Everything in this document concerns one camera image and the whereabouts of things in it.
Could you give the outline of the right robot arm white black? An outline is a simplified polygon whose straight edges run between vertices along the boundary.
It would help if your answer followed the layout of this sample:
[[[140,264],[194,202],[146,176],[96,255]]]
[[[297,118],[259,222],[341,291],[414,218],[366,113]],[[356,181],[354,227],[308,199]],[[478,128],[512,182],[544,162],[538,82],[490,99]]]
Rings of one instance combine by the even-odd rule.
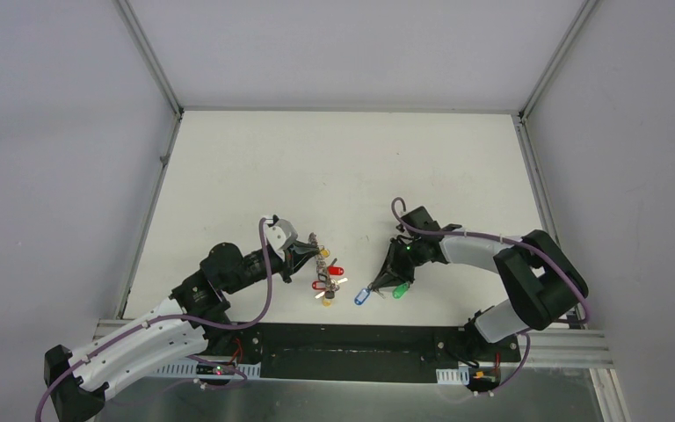
[[[486,360],[520,333],[542,331],[584,302],[588,286],[549,233],[535,229],[520,238],[494,236],[440,226],[425,207],[396,215],[397,236],[374,280],[355,298],[392,288],[400,296],[428,263],[465,265],[499,276],[507,297],[479,310],[461,328],[447,350],[455,358]]]

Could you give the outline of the blue tagged key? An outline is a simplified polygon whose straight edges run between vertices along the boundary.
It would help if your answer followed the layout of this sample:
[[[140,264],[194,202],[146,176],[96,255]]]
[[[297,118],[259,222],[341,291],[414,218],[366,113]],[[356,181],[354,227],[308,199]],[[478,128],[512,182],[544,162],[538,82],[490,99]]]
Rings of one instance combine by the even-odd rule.
[[[353,304],[356,306],[362,306],[372,296],[378,296],[381,299],[386,298],[386,295],[383,294],[381,291],[375,291],[369,289],[368,287],[364,287],[354,296]]]

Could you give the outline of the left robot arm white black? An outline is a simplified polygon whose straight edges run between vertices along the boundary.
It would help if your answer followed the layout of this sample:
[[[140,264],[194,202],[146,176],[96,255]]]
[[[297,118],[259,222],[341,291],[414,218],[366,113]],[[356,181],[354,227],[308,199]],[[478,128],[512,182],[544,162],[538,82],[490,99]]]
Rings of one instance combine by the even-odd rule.
[[[169,362],[207,350],[223,355],[232,346],[233,332],[258,324],[272,302],[267,288],[265,306],[252,321],[232,323],[225,294],[256,282],[272,281],[277,273],[290,282],[320,249],[295,241],[276,251],[271,245],[248,255],[231,243],[214,246],[200,268],[144,316],[122,326],[81,350],[57,345],[44,355],[46,392],[34,414],[40,420],[52,404],[60,421],[86,421],[125,387]]]

